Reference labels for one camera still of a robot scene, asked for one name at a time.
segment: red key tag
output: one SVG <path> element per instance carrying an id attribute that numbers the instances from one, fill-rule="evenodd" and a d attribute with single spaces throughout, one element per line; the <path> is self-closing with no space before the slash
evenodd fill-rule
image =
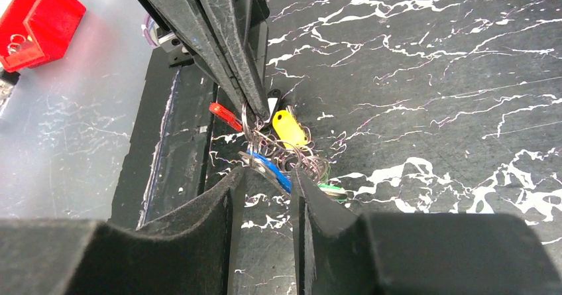
<path id="1" fill-rule="evenodd" d="M 242 124 L 240 124 L 240 121 L 236 118 L 236 115 L 234 115 L 233 112 L 229 111 L 221 104 L 211 103 L 211 105 L 209 106 L 209 110 L 211 111 L 211 113 L 215 114 L 215 116 L 220 118 L 220 120 L 228 124 L 228 126 L 234 128 L 234 130 L 236 130 L 237 132 L 240 133 L 242 131 Z"/>

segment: red plastic container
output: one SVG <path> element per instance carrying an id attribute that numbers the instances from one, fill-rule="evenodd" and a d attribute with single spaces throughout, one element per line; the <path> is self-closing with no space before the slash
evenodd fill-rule
<path id="1" fill-rule="evenodd" d="M 0 19 L 4 69 L 15 72 L 62 58 L 85 11 L 78 0 L 12 0 Z M 14 38 L 26 38 L 25 44 L 10 55 L 9 44 Z"/>

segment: marble pattern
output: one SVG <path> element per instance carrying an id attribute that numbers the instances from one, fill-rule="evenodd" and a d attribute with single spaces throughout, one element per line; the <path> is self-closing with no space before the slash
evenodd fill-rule
<path id="1" fill-rule="evenodd" d="M 562 0 L 270 6 L 266 82 L 311 129 L 347 207 L 512 213 L 562 271 Z M 210 184 L 241 146 L 214 131 Z M 295 294 L 280 262 L 292 261 L 288 202 L 268 188 L 247 208 L 243 234 L 263 256 L 239 261 L 238 294 Z"/>

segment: yellow key tag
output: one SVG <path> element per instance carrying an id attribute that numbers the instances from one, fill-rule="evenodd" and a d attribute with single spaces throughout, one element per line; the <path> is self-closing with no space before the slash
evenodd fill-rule
<path id="1" fill-rule="evenodd" d="M 292 149 L 293 146 L 291 145 L 305 146 L 308 144 L 306 135 L 294 119 L 293 115 L 291 115 L 288 111 L 283 110 L 275 113 L 273 116 L 273 129 L 275 129 L 277 135 L 279 135 L 279 138 L 282 141 L 287 142 L 283 143 L 287 149 Z"/>

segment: red box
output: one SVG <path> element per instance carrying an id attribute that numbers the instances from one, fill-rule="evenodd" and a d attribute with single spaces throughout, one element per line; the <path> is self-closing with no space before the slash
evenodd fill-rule
<path id="1" fill-rule="evenodd" d="M 0 19 L 4 69 L 15 72 L 62 58 L 85 11 L 78 0 L 12 0 Z M 9 44 L 14 41 L 24 44 L 10 55 Z"/>

